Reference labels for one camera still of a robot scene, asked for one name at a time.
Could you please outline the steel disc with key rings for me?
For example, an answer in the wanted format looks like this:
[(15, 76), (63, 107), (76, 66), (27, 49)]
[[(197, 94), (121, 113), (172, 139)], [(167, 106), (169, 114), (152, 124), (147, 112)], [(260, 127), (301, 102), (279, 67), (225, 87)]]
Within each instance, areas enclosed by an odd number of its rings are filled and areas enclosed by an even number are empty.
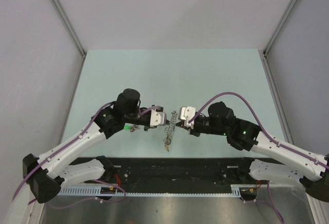
[(165, 127), (165, 138), (164, 138), (164, 144), (166, 146), (169, 146), (172, 143), (173, 135), (175, 132), (175, 124), (177, 123), (178, 119), (178, 112), (176, 110), (171, 112), (171, 117), (169, 120), (166, 121), (166, 127)]

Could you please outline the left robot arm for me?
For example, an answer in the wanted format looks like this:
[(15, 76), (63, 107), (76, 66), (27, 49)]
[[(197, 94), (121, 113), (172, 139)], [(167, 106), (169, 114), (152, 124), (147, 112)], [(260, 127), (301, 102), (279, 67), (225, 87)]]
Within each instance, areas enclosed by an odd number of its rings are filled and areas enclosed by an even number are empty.
[(107, 183), (112, 180), (114, 169), (104, 156), (88, 164), (74, 165), (72, 172), (69, 165), (85, 150), (124, 130), (126, 124), (148, 130), (167, 123), (162, 106), (140, 107), (140, 93), (125, 89), (116, 101), (101, 106), (72, 138), (39, 156), (25, 156), (22, 184), (29, 185), (35, 201), (47, 203), (66, 186), (98, 179)]

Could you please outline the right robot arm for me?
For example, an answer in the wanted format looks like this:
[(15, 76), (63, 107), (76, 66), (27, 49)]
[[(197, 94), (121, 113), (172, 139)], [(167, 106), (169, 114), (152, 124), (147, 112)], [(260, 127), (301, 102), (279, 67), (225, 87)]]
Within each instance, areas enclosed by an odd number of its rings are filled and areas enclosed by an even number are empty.
[(211, 104), (208, 115), (197, 114), (194, 107), (182, 107), (176, 126), (190, 135), (225, 136), (233, 148), (262, 154), (278, 161), (266, 163), (259, 159), (243, 159), (237, 169), (242, 183), (265, 180), (294, 185), (323, 202), (328, 202), (328, 156), (312, 153), (284, 142), (267, 133), (260, 125), (239, 119), (224, 102)]

